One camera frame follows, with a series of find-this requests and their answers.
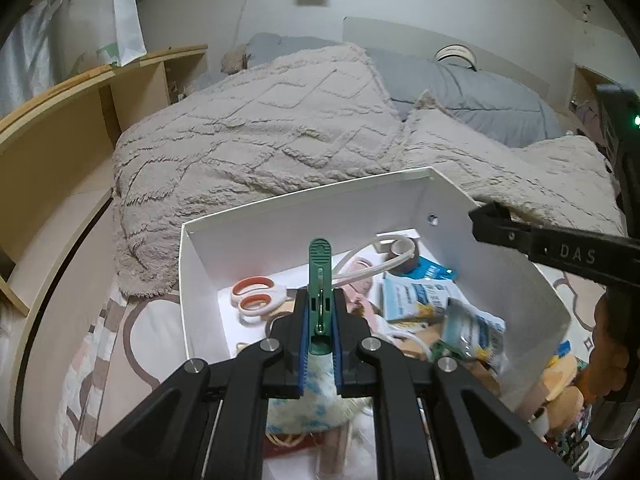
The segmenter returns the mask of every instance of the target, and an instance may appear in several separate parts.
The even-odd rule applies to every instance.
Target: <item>green clothespin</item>
[[[334,292],[331,286],[331,245],[324,238],[309,244],[309,353],[331,353],[331,312]]]

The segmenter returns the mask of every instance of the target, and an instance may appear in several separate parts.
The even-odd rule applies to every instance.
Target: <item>white headboard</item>
[[[458,40],[431,30],[384,20],[347,16],[342,23],[342,40],[351,41],[364,48],[384,48],[420,59],[433,59],[436,52],[444,46],[460,43],[473,51],[479,70],[487,70],[519,81],[537,92],[543,99],[546,99],[549,93],[549,83],[521,66],[468,41]]]

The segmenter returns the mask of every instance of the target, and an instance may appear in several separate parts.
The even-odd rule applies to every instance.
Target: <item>white container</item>
[[[502,401],[515,409],[558,348],[570,316],[525,256],[475,241],[468,217],[475,207],[437,171],[419,168],[316,187],[183,224],[180,302],[188,357],[222,361],[236,355],[236,343],[264,337],[259,320],[239,322],[228,288],[248,276],[306,285],[313,238],[326,238],[339,254],[375,234],[415,229],[423,255],[456,269],[465,297],[505,320],[510,366],[500,386]],[[436,226],[430,215],[437,216]]]

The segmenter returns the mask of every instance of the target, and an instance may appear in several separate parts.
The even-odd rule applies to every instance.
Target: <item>bed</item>
[[[177,340],[170,337],[180,323],[173,290],[180,225],[187,220],[313,186],[430,165],[475,200],[500,200],[521,218],[622,233],[603,157],[588,139],[564,136],[550,107],[519,82],[385,50],[273,34],[252,38],[246,63],[246,70],[150,115],[118,140],[117,286],[111,300],[120,305],[120,323],[102,412],[90,428],[93,440],[67,446],[61,469],[184,357],[180,340],[162,345],[170,356],[158,364],[144,341],[154,338],[154,330],[162,332],[159,340]],[[575,282],[552,272],[547,279],[567,289],[574,344],[583,345],[580,352],[588,358],[593,287],[583,287],[589,293],[582,298],[586,306],[579,306]],[[140,299],[162,294],[151,302]],[[154,311],[164,314],[154,319]],[[78,432],[67,415],[81,395],[82,380],[74,380],[60,411],[60,439],[67,444],[68,435]],[[129,397],[114,396],[129,383]]]
[[[300,50],[335,44],[320,38],[262,32],[255,34],[246,46],[246,65],[251,68]],[[406,120],[414,103],[425,89],[429,89],[453,117],[510,148],[524,148],[540,140],[564,135],[565,130],[560,127],[551,107],[519,81],[493,72],[475,72],[463,66],[419,59],[382,48],[365,50],[402,120]]]

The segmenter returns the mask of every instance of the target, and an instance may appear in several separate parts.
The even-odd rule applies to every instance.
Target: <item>gray pillow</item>
[[[280,56],[288,56],[300,50],[324,48],[338,44],[311,36],[278,36],[268,32],[255,34],[246,46],[247,68],[269,63]]]
[[[451,115],[510,148],[564,134],[549,105],[514,80],[378,48],[367,53],[403,119],[428,89]]]

